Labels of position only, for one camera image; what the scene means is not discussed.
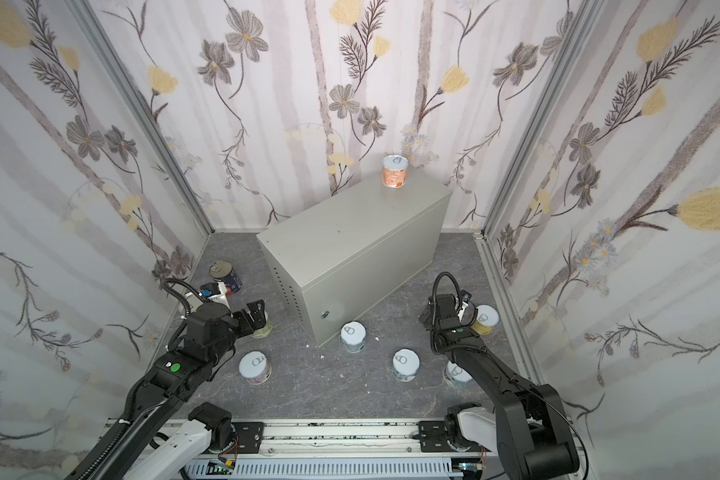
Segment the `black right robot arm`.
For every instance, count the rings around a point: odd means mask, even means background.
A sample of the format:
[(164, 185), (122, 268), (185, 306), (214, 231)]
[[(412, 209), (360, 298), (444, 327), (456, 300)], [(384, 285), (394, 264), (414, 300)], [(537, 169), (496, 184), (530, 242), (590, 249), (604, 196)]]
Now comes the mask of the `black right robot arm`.
[(530, 382), (493, 354), (460, 321), (461, 305), (452, 295), (433, 295), (420, 322), (433, 352), (469, 374), (492, 406), (451, 407), (445, 417), (447, 441), (453, 448), (476, 444), (497, 454), (511, 479), (554, 479), (577, 472), (580, 456), (557, 391)]

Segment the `orange labelled can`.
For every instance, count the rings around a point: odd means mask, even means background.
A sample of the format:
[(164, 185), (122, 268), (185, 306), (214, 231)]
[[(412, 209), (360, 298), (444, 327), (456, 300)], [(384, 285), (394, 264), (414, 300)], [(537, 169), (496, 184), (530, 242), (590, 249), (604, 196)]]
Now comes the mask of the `orange labelled can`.
[(382, 160), (382, 184), (388, 188), (401, 188), (407, 178), (409, 162), (402, 155), (389, 155)]

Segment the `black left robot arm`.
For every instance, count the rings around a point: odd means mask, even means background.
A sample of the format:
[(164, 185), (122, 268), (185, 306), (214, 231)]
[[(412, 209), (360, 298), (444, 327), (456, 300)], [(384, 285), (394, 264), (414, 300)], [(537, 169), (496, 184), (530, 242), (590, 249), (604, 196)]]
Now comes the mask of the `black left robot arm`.
[(210, 382), (235, 342), (264, 328), (265, 302), (242, 310), (213, 301), (184, 315), (166, 352), (137, 380), (126, 395), (123, 411), (69, 479), (122, 479), (153, 440), (198, 388)]

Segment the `teal labelled white-lid can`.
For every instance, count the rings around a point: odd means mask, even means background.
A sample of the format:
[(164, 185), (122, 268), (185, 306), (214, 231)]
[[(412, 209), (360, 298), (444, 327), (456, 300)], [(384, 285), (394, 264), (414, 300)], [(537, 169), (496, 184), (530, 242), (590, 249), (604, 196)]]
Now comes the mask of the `teal labelled white-lid can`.
[(412, 381), (416, 377), (420, 365), (418, 354), (407, 348), (398, 350), (392, 357), (393, 374), (401, 382)]

